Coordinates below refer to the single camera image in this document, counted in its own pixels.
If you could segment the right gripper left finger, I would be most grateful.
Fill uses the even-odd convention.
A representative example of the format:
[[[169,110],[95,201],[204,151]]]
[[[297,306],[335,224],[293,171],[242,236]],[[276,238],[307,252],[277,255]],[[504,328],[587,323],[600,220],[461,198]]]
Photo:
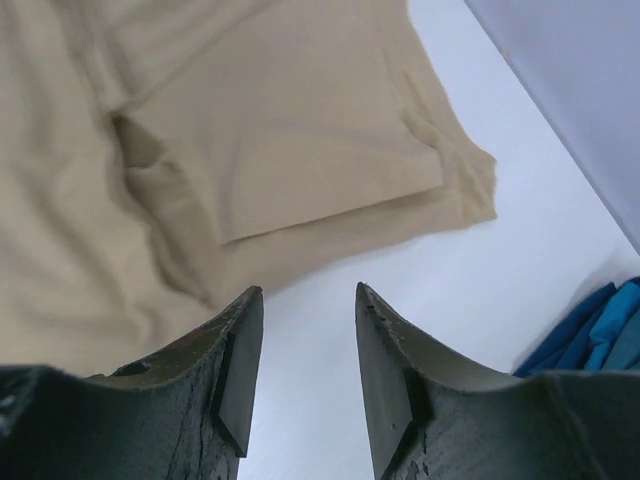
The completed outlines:
[[[263,340],[251,287],[110,375],[1,369],[5,479],[233,479],[247,454]]]

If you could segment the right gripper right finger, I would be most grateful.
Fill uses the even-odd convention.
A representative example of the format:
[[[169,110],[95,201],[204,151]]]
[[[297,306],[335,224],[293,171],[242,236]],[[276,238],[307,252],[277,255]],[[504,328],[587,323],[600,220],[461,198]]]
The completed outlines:
[[[486,367],[356,289],[357,345],[379,479],[635,479],[639,376]]]

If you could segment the beige t shirt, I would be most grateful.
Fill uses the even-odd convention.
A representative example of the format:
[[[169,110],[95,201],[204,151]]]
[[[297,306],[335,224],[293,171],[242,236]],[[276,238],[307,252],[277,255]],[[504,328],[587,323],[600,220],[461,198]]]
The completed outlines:
[[[496,215],[403,1],[5,1],[1,360],[91,375]]]

